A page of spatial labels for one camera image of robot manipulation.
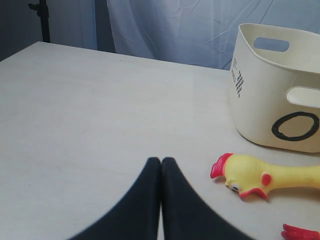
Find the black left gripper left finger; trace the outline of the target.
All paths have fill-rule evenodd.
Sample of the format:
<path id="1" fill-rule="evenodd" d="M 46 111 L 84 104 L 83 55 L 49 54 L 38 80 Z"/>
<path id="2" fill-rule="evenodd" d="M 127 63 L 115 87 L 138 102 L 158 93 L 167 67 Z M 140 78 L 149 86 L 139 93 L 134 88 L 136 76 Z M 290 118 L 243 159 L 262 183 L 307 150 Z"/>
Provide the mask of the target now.
<path id="1" fill-rule="evenodd" d="M 157 157 L 147 159 L 121 200 L 72 240 L 156 240 L 161 204 L 161 169 Z"/>

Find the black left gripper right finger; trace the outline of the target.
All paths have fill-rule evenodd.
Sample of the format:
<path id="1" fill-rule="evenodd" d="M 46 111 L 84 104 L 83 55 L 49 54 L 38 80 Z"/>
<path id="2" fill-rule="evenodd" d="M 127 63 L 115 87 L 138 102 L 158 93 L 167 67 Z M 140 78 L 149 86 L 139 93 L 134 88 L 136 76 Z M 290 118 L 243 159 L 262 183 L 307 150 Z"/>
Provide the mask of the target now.
<path id="1" fill-rule="evenodd" d="M 189 184 L 176 160 L 161 163 L 162 224 L 166 240 L 250 240 L 206 204 Z"/>

